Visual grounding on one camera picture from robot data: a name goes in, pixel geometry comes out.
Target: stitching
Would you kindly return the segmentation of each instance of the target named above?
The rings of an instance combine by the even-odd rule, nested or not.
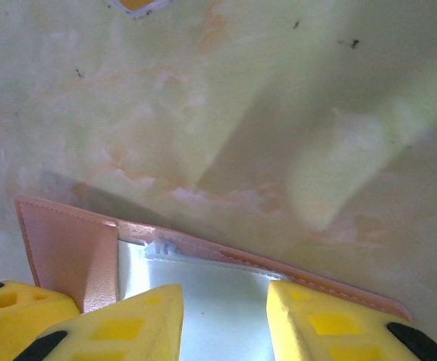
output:
[[[36,276],[36,279],[37,279],[37,281],[38,281],[38,284],[41,284],[41,281],[39,280],[39,276],[38,276],[38,273],[36,272],[36,269],[35,269],[35,266],[34,266],[34,264],[35,264],[35,262],[34,262],[34,257],[33,257],[33,255],[32,255],[32,250],[31,250],[31,247],[30,247],[30,245],[29,245],[29,234],[28,234],[28,227],[27,227],[27,225],[26,225],[26,222],[24,221],[24,216],[23,216],[23,209],[22,209],[22,207],[21,207],[21,203],[22,202],[18,202],[17,203],[17,205],[18,205],[18,216],[19,216],[19,218],[20,218],[20,220],[22,220],[22,225],[23,225],[23,231],[24,231],[24,237],[25,237],[25,239],[26,239],[26,243],[25,243],[25,246],[26,246],[26,253],[28,254],[28,256],[29,256],[29,258],[30,258],[30,264],[32,265],[32,268],[33,268],[33,270],[32,270],[32,274],[33,274],[33,276],[35,275]]]
[[[60,211],[60,210],[57,210],[57,209],[52,208],[52,207],[46,207],[45,205],[37,205],[37,204],[32,203],[32,202],[21,201],[21,202],[20,202],[20,208],[21,208],[21,203],[26,203],[27,205],[33,205],[33,206],[35,206],[35,207],[44,208],[44,209],[47,209],[47,210],[49,210],[49,211],[53,211],[53,212],[56,212],[56,213],[65,214],[65,215],[67,215],[67,216],[70,216],[70,217],[73,217],[73,218],[78,218],[78,219],[80,219],[80,220],[86,220],[86,221],[88,221],[88,222],[96,223],[96,224],[99,224],[99,225],[101,225],[101,226],[110,226],[110,225],[108,225],[108,224],[105,224],[105,223],[99,222],[99,221],[97,221],[97,220],[91,220],[91,219],[89,219],[89,218],[85,218],[85,217],[77,216],[76,214],[72,214],[72,213],[68,213],[68,212]]]
[[[97,224],[102,225],[102,226],[104,225],[104,223],[98,222],[98,221],[96,221],[96,220],[90,220],[89,218],[80,217],[80,216],[77,216],[77,215],[75,215],[75,214],[71,214],[71,213],[64,212],[64,211],[59,211],[59,210],[57,210],[57,209],[55,209],[55,208],[46,207],[46,206],[44,206],[44,205],[37,205],[37,204],[32,203],[32,202],[22,201],[22,202],[19,203],[19,209],[20,209],[20,216],[21,216],[21,218],[23,219],[23,228],[24,228],[25,236],[26,236],[26,239],[27,239],[28,243],[29,243],[29,235],[28,235],[28,231],[27,231],[27,228],[26,228],[26,223],[24,222],[23,210],[22,210],[22,208],[21,208],[21,204],[22,204],[22,203],[26,203],[27,205],[32,205],[32,206],[34,206],[34,207],[39,207],[39,208],[47,209],[47,210],[49,210],[49,211],[53,211],[53,212],[56,212],[56,213],[65,214],[65,215],[68,215],[68,216],[70,216],[70,217],[77,218],[77,219],[80,219],[80,220],[85,220],[85,221],[88,221],[88,222],[97,223]],[[233,259],[233,260],[235,260],[235,261],[244,262],[244,263],[247,263],[247,264],[252,265],[252,266],[254,266],[254,267],[258,267],[258,268],[261,268],[261,269],[265,269],[265,270],[267,270],[267,271],[269,271],[269,272],[272,272],[272,270],[270,270],[270,269],[268,269],[268,268],[266,268],[266,267],[263,267],[263,266],[261,266],[261,265],[257,265],[257,264],[255,264],[255,263],[252,263],[252,262],[249,262],[249,261],[246,261],[246,260],[244,260],[244,259],[239,259],[239,258],[235,258],[235,257],[232,257],[232,256],[226,256],[226,255],[224,255],[224,254],[222,254],[222,253],[220,253],[220,252],[217,252],[217,251],[215,251],[215,250],[210,250],[210,249],[208,249],[208,248],[206,248],[206,247],[203,247],[203,246],[200,246],[200,245],[197,245],[197,244],[192,244],[192,243],[190,243],[190,242],[188,242],[188,241],[185,241],[185,240],[180,240],[180,241],[183,242],[183,243],[185,243],[185,244],[188,244],[188,245],[191,245],[191,246],[194,246],[194,247],[201,248],[202,250],[206,250],[206,251],[208,251],[208,252],[215,253],[215,254],[217,254],[217,255],[219,255],[219,256],[221,256],[221,257],[225,257],[226,259]],[[31,252],[31,249],[30,249],[30,248],[29,248],[29,254],[30,254],[31,259],[32,259],[32,252]],[[297,277],[290,276],[290,275],[286,275],[286,276],[292,278],[292,279],[295,280],[295,281],[299,281],[299,282],[302,282],[302,283],[305,283],[305,284],[310,284],[310,285],[312,285],[312,286],[314,286],[314,287],[318,287],[318,288],[320,288],[320,289],[322,289],[322,290],[329,291],[329,292],[331,292],[331,293],[335,293],[335,294],[341,295],[341,296],[343,296],[343,297],[345,297],[345,298],[347,298],[347,299],[354,299],[354,300],[359,301],[359,302],[362,302],[362,303],[364,303],[364,304],[366,304],[366,305],[370,305],[370,306],[372,306],[372,307],[375,308],[375,309],[379,309],[379,310],[381,310],[381,311],[387,312],[387,310],[386,310],[385,308],[382,308],[381,306],[376,305],[376,304],[373,303],[373,302],[366,301],[365,299],[361,299],[360,297],[352,296],[352,295],[349,295],[349,294],[347,294],[347,293],[339,292],[339,291],[334,290],[334,289],[332,289],[332,288],[328,288],[328,287],[324,287],[324,286],[319,285],[319,284],[315,284],[314,282],[308,281],[308,280],[306,280],[306,279],[304,279],[304,278],[297,278]]]
[[[249,264],[249,265],[252,265],[253,267],[258,267],[258,268],[265,269],[265,270],[267,270],[267,271],[273,272],[271,269],[268,269],[268,268],[263,267],[263,266],[261,266],[261,265],[257,265],[257,264],[255,264],[255,263],[252,263],[252,262],[246,261],[246,260],[244,260],[244,259],[239,259],[239,258],[235,258],[235,257],[232,257],[232,256],[226,256],[226,255],[224,255],[224,254],[222,254],[222,253],[220,253],[220,252],[217,252],[217,251],[215,251],[215,250],[210,250],[210,249],[208,249],[208,248],[205,248],[205,247],[200,246],[200,245],[197,245],[197,244],[192,244],[192,243],[190,243],[190,242],[188,242],[188,241],[185,241],[185,240],[180,240],[180,241],[183,242],[183,243],[185,243],[185,244],[188,244],[188,245],[191,245],[191,246],[194,246],[194,247],[198,247],[198,248],[201,248],[201,249],[203,249],[203,250],[206,250],[206,251],[209,251],[209,252],[212,252],[212,253],[218,254],[218,255],[220,255],[220,256],[222,256],[222,257],[225,257],[225,258],[227,258],[227,259],[233,259],[233,260],[235,260],[235,261],[245,262],[245,263],[247,263],[247,264]],[[324,287],[324,286],[322,286],[322,285],[319,285],[319,284],[316,284],[316,283],[314,283],[314,282],[308,281],[308,280],[306,280],[306,279],[304,279],[304,278],[297,278],[297,277],[294,277],[294,276],[291,276],[291,275],[286,275],[286,276],[292,278],[292,279],[295,280],[295,281],[298,281],[299,283],[309,284],[309,285],[311,285],[311,286],[318,287],[318,288],[320,288],[321,290],[329,291],[330,293],[334,293],[334,294],[337,294],[337,295],[343,296],[343,297],[345,297],[346,299],[353,299],[353,300],[358,301],[358,302],[360,302],[360,303],[362,303],[362,304],[372,306],[373,308],[375,308],[375,309],[377,309],[377,310],[381,310],[381,311],[383,311],[383,312],[388,312],[385,308],[382,308],[381,306],[376,305],[374,302],[370,302],[370,301],[367,301],[367,300],[365,300],[365,299],[361,299],[360,297],[352,296],[352,295],[350,295],[350,294],[348,294],[348,293],[339,292],[339,291],[337,291],[337,290],[334,290],[333,288]]]

